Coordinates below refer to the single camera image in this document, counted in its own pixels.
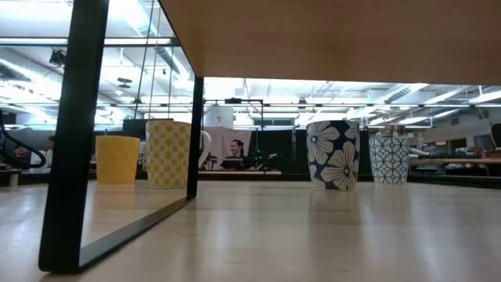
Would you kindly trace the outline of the wooden riser shelf black legs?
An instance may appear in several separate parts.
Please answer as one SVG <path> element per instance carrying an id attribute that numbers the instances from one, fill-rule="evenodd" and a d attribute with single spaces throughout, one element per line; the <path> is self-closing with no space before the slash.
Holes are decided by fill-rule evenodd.
<path id="1" fill-rule="evenodd" d="M 39 269 L 79 273 L 110 0 L 74 0 Z M 501 0 L 160 0 L 194 74 L 188 196 L 206 77 L 501 85 Z"/>

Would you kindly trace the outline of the yellow orange mug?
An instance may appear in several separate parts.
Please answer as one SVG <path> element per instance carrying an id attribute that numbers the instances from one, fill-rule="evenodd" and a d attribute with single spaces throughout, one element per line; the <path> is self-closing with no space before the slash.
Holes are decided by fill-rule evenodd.
<path id="1" fill-rule="evenodd" d="M 96 175 L 100 184 L 135 181 L 140 139 L 129 136 L 96 137 Z"/>

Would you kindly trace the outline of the navy white floral mug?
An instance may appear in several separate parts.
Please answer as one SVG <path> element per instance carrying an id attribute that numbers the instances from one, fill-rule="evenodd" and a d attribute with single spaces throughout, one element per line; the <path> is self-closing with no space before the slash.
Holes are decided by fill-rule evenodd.
<path id="1" fill-rule="evenodd" d="M 348 191 L 359 174 L 360 132 L 354 121 L 316 121 L 306 127 L 308 168 L 316 190 Z"/>

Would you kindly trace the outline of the black aluminium table frame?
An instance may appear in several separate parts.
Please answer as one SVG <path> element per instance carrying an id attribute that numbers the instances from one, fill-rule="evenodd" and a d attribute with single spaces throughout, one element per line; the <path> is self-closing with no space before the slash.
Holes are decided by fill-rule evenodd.
<path id="1" fill-rule="evenodd" d="M 9 186 L 11 179 L 18 175 L 20 185 L 48 183 L 49 173 L 30 173 L 17 171 L 0 171 L 0 186 Z M 210 173 L 199 172 L 198 179 L 203 181 L 309 181 L 308 174 L 275 174 L 272 173 Z M 471 175 L 430 175 L 410 174 L 407 183 L 427 183 L 444 186 L 469 186 L 482 189 L 501 190 L 501 177 Z"/>

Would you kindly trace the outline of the blue geometric pattern mug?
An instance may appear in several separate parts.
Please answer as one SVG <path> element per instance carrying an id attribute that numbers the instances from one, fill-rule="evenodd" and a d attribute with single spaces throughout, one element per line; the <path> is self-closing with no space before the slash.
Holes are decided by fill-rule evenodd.
<path id="1" fill-rule="evenodd" d="M 369 139 L 369 159 L 377 185 L 404 185 L 409 169 L 409 141 L 404 136 Z"/>

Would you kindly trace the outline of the yellow dotted white mug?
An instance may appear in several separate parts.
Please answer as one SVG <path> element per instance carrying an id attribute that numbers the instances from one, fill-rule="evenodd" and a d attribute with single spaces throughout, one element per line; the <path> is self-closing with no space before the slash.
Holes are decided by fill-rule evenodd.
<path id="1" fill-rule="evenodd" d="M 146 172 L 148 183 L 167 190 L 194 193 L 198 168 L 209 154 L 212 138 L 201 131 L 192 139 L 192 125 L 167 119 L 146 123 Z"/>

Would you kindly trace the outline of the person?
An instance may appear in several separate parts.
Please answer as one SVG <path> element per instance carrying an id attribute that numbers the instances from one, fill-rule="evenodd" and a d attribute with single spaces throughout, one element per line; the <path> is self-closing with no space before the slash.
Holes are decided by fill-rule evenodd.
<path id="1" fill-rule="evenodd" d="M 15 158 L 19 161 L 14 165 L 15 168 L 29 169 L 31 164 L 31 152 L 24 146 L 17 145 L 14 150 Z"/>
<path id="2" fill-rule="evenodd" d="M 46 162 L 43 167 L 40 167 L 40 169 L 43 172 L 49 172 L 51 167 L 52 167 L 52 156 L 53 156 L 53 149 L 56 144 L 56 138 L 55 136 L 50 136 L 47 140 L 47 143 L 45 145 L 44 150 L 40 150 L 40 153 L 44 155 Z M 41 162 L 41 158 L 36 154 L 32 153 L 31 154 L 31 164 L 33 165 L 38 165 Z"/>
<path id="3" fill-rule="evenodd" d="M 251 163 L 244 153 L 243 145 L 244 143 L 239 139 L 234 139 L 231 142 L 231 155 L 225 157 L 221 163 L 224 169 L 247 170 L 251 168 Z"/>

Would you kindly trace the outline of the background robot green light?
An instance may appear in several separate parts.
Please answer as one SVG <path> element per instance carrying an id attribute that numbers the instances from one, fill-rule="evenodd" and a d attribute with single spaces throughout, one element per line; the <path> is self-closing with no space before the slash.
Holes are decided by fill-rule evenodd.
<path id="1" fill-rule="evenodd" d="M 282 160 L 281 153 L 266 153 L 263 150 L 256 149 L 252 151 L 247 160 L 251 167 L 258 171 L 268 172 L 279 169 L 279 163 Z"/>

